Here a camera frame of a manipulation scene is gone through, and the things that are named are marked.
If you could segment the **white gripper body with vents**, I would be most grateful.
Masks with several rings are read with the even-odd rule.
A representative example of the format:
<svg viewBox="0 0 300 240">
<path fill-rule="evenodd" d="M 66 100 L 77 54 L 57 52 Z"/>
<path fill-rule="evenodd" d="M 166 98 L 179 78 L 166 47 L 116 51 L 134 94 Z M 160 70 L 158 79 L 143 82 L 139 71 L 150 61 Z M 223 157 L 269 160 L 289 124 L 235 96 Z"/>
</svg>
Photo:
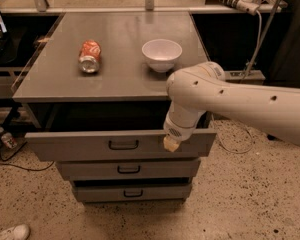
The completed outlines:
<svg viewBox="0 0 300 240">
<path fill-rule="evenodd" d="M 191 137 L 195 129 L 195 119 L 192 116 L 169 112 L 163 127 L 168 136 L 182 142 Z"/>
</svg>

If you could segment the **yellow foam covered gripper finger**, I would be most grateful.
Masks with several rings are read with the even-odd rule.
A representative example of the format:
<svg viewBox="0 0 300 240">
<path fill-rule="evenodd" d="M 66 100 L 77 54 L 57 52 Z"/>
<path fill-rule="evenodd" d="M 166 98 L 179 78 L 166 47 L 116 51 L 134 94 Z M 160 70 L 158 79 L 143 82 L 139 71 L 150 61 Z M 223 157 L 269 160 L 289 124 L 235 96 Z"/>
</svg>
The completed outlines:
<svg viewBox="0 0 300 240">
<path fill-rule="evenodd" d="M 167 151 L 175 152 L 179 148 L 180 142 L 174 140 L 170 135 L 166 135 L 163 138 L 163 145 Z"/>
</svg>

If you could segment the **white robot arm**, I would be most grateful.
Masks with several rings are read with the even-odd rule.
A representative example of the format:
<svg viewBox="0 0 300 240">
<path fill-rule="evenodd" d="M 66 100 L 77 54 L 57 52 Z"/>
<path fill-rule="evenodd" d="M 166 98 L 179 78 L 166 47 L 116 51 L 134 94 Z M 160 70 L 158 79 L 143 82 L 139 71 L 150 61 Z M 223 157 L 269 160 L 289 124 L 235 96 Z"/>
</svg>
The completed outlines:
<svg viewBox="0 0 300 240">
<path fill-rule="evenodd" d="M 171 105 L 163 143 L 168 151 L 177 150 L 191 137 L 206 112 L 238 120 L 300 147 L 300 89 L 229 83 L 214 62 L 175 71 L 166 89 Z"/>
</svg>

